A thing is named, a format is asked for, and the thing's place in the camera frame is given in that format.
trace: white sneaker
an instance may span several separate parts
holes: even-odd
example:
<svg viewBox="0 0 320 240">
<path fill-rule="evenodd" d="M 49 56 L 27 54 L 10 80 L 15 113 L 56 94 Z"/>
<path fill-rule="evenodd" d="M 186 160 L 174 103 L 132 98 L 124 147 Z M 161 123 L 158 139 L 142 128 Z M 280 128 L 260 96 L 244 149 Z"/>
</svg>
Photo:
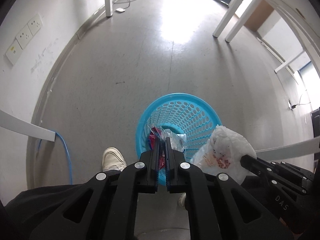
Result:
<svg viewBox="0 0 320 240">
<path fill-rule="evenodd" d="M 178 200 L 178 205 L 180 206 L 180 207 L 185 207 L 185 202 L 186 202 L 186 193 L 182 193 L 181 194 L 181 196 L 180 196 L 180 198 L 179 198 L 179 200 Z"/>
<path fill-rule="evenodd" d="M 126 166 L 127 163 L 118 149 L 110 147 L 104 151 L 102 156 L 103 172 L 110 170 L 123 171 Z"/>
</svg>

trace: wall socket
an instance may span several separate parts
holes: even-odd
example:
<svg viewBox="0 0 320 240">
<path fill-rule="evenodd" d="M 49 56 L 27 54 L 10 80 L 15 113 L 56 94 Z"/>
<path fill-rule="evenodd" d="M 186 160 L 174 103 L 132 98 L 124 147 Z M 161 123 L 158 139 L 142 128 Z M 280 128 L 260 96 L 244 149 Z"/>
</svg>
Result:
<svg viewBox="0 0 320 240">
<path fill-rule="evenodd" d="M 23 29 L 17 34 L 16 39 L 19 42 L 22 49 L 26 47 L 29 41 L 32 39 L 31 31 L 28 25 L 24 26 Z"/>
<path fill-rule="evenodd" d="M 29 29 L 34 36 L 40 28 L 43 26 L 40 15 L 36 14 L 29 22 L 28 22 Z"/>
<path fill-rule="evenodd" d="M 22 49 L 19 43 L 17 42 L 17 40 L 15 39 L 14 42 L 9 47 L 9 49 L 7 50 L 7 52 L 5 53 L 5 55 L 10 60 L 12 65 L 14 65 L 17 62 L 18 58 L 20 57 L 21 53 L 22 53 Z"/>
</svg>

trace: laundry basket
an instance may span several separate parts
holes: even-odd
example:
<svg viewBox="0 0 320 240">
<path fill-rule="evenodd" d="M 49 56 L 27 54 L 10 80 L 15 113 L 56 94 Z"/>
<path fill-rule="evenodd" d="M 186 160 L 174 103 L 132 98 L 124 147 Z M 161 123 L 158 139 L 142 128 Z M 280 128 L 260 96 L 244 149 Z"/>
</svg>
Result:
<svg viewBox="0 0 320 240">
<path fill-rule="evenodd" d="M 136 132 L 136 151 L 149 151 L 149 126 L 169 128 L 172 132 L 187 135 L 184 156 L 187 162 L 207 142 L 212 130 L 221 121 L 216 112 L 202 99 L 189 94 L 169 94 L 155 100 L 142 114 Z M 166 185 L 165 169 L 159 171 L 159 183 Z"/>
</svg>

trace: white plastic bag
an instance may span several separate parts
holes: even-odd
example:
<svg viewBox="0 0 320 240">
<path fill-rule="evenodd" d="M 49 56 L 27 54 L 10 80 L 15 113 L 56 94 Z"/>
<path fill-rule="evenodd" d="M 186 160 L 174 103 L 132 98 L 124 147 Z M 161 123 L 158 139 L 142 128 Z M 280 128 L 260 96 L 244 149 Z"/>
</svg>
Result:
<svg viewBox="0 0 320 240">
<path fill-rule="evenodd" d="M 217 125 L 207 143 L 195 153 L 190 163 L 214 176 L 221 172 L 227 173 L 241 184 L 251 173 L 240 164 L 241 157 L 246 154 L 257 158 L 255 150 L 242 135 Z"/>
</svg>

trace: metal screw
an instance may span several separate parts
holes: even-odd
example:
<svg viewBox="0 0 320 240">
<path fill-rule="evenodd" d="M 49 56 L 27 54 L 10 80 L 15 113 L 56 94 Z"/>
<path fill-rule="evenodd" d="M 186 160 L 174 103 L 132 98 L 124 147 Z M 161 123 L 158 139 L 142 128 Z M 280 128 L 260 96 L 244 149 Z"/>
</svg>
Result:
<svg viewBox="0 0 320 240">
<path fill-rule="evenodd" d="M 190 168 L 190 164 L 189 163 L 180 163 L 180 167 L 183 169 L 189 169 Z"/>
<path fill-rule="evenodd" d="M 226 180 L 229 179 L 229 176 L 227 174 L 225 174 L 225 173 L 221 173 L 221 174 L 219 174 L 218 178 L 220 180 L 226 181 Z"/>
<path fill-rule="evenodd" d="M 143 162 L 137 162 L 134 164 L 134 166 L 137 168 L 137 169 L 142 169 L 145 165 Z"/>
<path fill-rule="evenodd" d="M 97 174 L 96 179 L 97 180 L 104 180 L 106 178 L 106 174 L 104 174 L 103 172 L 100 172 Z"/>
</svg>

